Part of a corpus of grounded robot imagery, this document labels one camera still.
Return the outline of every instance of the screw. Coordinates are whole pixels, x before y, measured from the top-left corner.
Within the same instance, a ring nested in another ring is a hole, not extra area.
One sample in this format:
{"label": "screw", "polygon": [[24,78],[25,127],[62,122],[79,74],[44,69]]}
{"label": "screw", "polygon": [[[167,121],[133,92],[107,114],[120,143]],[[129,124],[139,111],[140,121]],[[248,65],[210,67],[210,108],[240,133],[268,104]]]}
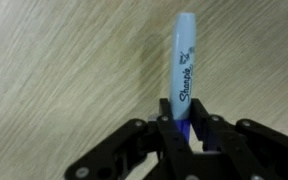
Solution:
{"label": "screw", "polygon": [[243,121],[242,123],[244,126],[247,126],[247,127],[251,126],[251,123],[248,121]]}
{"label": "screw", "polygon": [[164,153],[163,151],[160,152],[160,159],[163,159],[164,158]]}
{"label": "screw", "polygon": [[139,126],[142,126],[143,123],[141,121],[136,121],[135,125],[139,127]]}
{"label": "screw", "polygon": [[81,167],[76,171],[75,176],[79,179],[82,179],[85,178],[89,172],[90,170],[87,167]]}
{"label": "screw", "polygon": [[251,180],[264,180],[264,178],[262,178],[259,175],[254,174],[254,175],[252,175]]}
{"label": "screw", "polygon": [[212,116],[213,121],[218,121],[220,120],[220,118],[218,118],[217,116]]}
{"label": "screw", "polygon": [[163,116],[163,117],[162,117],[162,120],[163,120],[163,121],[168,121],[168,117],[167,117],[167,116]]}
{"label": "screw", "polygon": [[199,180],[199,178],[195,175],[188,175],[186,176],[185,180]]}

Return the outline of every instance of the wood grain surface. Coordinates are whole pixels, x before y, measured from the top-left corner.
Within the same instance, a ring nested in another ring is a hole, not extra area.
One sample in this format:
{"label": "wood grain surface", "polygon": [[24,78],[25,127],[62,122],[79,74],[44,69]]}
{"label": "wood grain surface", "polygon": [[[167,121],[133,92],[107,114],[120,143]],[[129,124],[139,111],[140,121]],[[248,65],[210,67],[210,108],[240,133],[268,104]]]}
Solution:
{"label": "wood grain surface", "polygon": [[197,15],[193,97],[288,135],[288,1],[0,0],[0,180],[62,179],[128,119],[156,113],[182,11]]}

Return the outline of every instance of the sharpie logo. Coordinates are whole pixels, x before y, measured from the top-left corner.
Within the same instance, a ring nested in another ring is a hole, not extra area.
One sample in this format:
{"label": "sharpie logo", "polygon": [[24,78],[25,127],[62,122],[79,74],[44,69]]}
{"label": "sharpie logo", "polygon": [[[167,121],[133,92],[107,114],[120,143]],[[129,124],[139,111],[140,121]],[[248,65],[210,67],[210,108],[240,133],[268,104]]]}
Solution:
{"label": "sharpie logo", "polygon": [[184,83],[183,90],[180,91],[179,98],[181,101],[190,100],[191,85],[192,85],[193,65],[183,71]]}
{"label": "sharpie logo", "polygon": [[188,53],[184,54],[182,51],[181,51],[181,55],[180,55],[180,64],[186,64],[187,61],[190,60],[190,55],[194,53],[194,47],[190,47],[188,49]]}

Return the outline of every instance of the marker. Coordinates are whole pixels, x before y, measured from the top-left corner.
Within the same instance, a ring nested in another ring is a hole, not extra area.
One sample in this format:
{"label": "marker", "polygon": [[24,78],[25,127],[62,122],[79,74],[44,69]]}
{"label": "marker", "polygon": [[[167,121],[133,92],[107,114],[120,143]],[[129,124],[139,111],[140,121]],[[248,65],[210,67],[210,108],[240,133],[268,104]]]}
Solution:
{"label": "marker", "polygon": [[176,125],[187,141],[190,134],[188,118],[193,82],[195,35],[195,14],[178,14],[173,33],[170,104]]}

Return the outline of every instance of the blue marker body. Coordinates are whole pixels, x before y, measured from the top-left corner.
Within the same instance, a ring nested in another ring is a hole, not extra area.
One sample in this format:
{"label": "blue marker body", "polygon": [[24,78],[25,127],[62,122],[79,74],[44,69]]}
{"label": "blue marker body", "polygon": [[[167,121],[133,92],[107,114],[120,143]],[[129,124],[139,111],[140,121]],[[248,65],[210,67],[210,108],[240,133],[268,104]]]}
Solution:
{"label": "blue marker body", "polygon": [[173,33],[170,104],[179,130],[189,140],[196,24],[194,13],[177,15]]}

